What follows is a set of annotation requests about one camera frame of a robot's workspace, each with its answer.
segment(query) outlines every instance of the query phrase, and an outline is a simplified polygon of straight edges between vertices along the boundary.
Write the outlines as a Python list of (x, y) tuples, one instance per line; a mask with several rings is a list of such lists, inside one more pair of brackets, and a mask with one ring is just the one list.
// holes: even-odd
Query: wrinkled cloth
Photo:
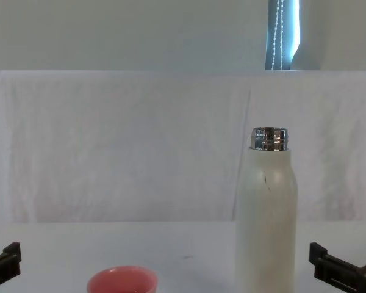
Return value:
[(366, 73), (0, 71), (0, 222), (232, 220), (255, 126), (300, 220), (366, 220)]

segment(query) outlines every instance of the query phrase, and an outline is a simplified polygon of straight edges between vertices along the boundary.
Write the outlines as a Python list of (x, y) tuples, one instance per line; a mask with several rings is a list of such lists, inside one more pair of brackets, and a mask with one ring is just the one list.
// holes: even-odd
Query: stainless steel bottle neck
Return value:
[(287, 129), (279, 127), (256, 127), (252, 130), (251, 147), (258, 151), (286, 151)]

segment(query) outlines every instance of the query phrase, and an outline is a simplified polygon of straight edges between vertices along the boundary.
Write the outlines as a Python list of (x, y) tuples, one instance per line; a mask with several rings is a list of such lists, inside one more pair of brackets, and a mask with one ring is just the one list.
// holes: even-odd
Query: white water bottle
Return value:
[(254, 128), (239, 178), (238, 293), (293, 293), (297, 185), (284, 128)]

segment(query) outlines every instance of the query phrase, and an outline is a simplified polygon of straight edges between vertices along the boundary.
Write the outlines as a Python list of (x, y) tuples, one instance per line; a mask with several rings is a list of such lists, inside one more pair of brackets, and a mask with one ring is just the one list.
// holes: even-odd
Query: scratch mark on bottle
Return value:
[(270, 186), (268, 186), (268, 184), (267, 184), (266, 173), (264, 173), (264, 183), (266, 184), (268, 191), (271, 192)]

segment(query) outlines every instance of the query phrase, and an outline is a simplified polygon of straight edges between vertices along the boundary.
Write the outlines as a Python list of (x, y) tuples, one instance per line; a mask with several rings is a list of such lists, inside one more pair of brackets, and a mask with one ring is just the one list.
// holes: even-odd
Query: white table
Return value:
[[(0, 225), (0, 252), (21, 244), (21, 275), (0, 293), (84, 293), (88, 279), (112, 266), (156, 271), (158, 293), (232, 292), (234, 223), (62, 223)], [(357, 265), (366, 263), (366, 222), (298, 225), (296, 293), (339, 292), (313, 278), (309, 243)]]

